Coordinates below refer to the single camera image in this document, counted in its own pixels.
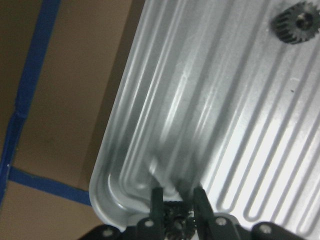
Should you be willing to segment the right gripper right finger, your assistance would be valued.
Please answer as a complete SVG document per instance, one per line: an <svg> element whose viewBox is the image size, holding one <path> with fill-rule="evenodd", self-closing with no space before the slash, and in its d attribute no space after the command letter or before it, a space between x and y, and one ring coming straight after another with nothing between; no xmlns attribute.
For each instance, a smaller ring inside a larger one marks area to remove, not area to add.
<svg viewBox="0 0 320 240"><path fill-rule="evenodd" d="M206 192L201 187L193 190L193 211L200 240L237 240L234 223L226 216L215 215Z"/></svg>

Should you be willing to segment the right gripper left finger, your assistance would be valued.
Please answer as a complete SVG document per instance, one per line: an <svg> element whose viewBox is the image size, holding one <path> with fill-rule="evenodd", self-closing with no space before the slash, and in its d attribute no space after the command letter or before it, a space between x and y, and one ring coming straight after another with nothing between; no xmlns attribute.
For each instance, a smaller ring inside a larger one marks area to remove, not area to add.
<svg viewBox="0 0 320 240"><path fill-rule="evenodd" d="M164 201L163 188L156 187L151 192L150 212L136 226L138 240L164 240Z"/></svg>

